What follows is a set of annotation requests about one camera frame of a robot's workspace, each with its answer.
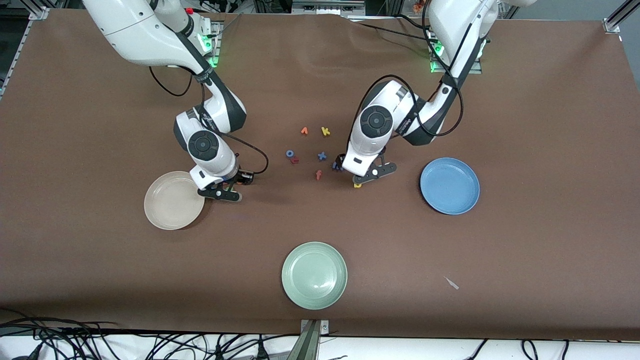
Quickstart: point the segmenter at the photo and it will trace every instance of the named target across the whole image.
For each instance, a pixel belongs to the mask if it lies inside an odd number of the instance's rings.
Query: beige plate
[[[174,171],[158,177],[145,195],[147,219],[163,230],[176,230],[196,220],[204,197],[188,172]]]

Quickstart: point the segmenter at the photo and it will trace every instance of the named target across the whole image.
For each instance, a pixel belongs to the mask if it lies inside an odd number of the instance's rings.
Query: blue plastic piece
[[[454,158],[440,158],[424,167],[420,191],[432,208],[447,215],[460,215],[476,205],[480,182],[467,164]]]

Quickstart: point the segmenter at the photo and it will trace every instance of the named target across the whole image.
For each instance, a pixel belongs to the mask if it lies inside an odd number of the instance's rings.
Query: brown table
[[[387,73],[428,97],[440,74],[424,44],[331,15],[243,15],[217,71],[248,110],[235,135],[270,155],[269,170],[241,203],[207,202],[192,226],[162,231],[143,198],[193,166],[172,125],[200,91],[169,96],[86,12],[52,10],[0,102],[0,304],[139,329],[281,333],[328,318],[343,335],[640,339],[640,96],[622,44],[588,21],[498,21],[491,36],[460,127],[426,147],[391,141],[396,174],[354,189],[330,167],[356,106]],[[176,91],[188,80],[157,73]],[[480,178],[464,215],[420,196],[420,171],[442,156]],[[322,311],[280,284],[306,241],[348,265],[343,297]]]

